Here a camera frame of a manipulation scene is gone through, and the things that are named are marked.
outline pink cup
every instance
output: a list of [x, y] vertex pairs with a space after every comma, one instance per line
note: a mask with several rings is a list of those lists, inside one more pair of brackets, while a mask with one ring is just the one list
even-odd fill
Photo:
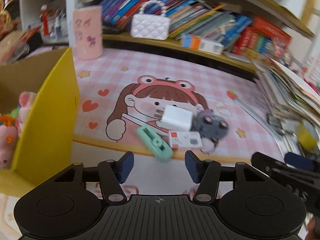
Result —
[[101, 6], [89, 6], [73, 11], [77, 58], [90, 60], [102, 55], [101, 13]]

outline stack of books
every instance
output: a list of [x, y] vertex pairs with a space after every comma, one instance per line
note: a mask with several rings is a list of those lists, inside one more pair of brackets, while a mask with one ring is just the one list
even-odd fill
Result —
[[260, 69], [256, 79], [269, 112], [278, 119], [307, 119], [320, 127], [320, 96], [302, 78], [279, 62]]
[[241, 33], [232, 52], [245, 54], [249, 59], [260, 60], [263, 56], [270, 56], [267, 53], [273, 49], [273, 41], [287, 48], [291, 36], [265, 19], [255, 16], [252, 25]]
[[[102, 0], [102, 20], [120, 30], [130, 30], [132, 16], [149, 0]], [[182, 34], [204, 37], [221, 43], [234, 44], [240, 33], [252, 20], [230, 11], [218, 11], [223, 5], [211, 8], [196, 0], [159, 0], [167, 7], [166, 17], [171, 19], [169, 37], [179, 40]], [[148, 5], [145, 14], [161, 14], [157, 4]]]

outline plush pig toy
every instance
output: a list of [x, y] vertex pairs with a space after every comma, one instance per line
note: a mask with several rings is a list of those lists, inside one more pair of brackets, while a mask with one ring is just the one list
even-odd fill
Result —
[[10, 168], [17, 137], [14, 126], [0, 126], [0, 169]]
[[36, 99], [37, 94], [33, 92], [22, 92], [19, 97], [19, 104], [21, 106], [18, 115], [18, 121], [16, 122], [16, 127], [18, 134], [20, 135], [23, 130], [23, 125], [26, 122], [29, 112], [32, 108], [32, 104]]

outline cartoon hand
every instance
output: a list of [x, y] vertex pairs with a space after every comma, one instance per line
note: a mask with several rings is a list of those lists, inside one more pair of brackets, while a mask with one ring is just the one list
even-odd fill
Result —
[[125, 121], [121, 119], [114, 119], [106, 127], [107, 136], [114, 141], [118, 141], [123, 137], [125, 132]]

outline ribbed plastic surface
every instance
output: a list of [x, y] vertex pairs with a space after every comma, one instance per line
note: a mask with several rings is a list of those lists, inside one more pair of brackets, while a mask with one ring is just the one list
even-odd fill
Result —
[[[21, 240], [34, 240], [24, 236]], [[91, 229], [69, 240], [246, 240], [227, 228], [209, 206], [187, 196], [134, 195], [129, 203], [107, 208]], [[299, 240], [296, 235], [283, 240]]]

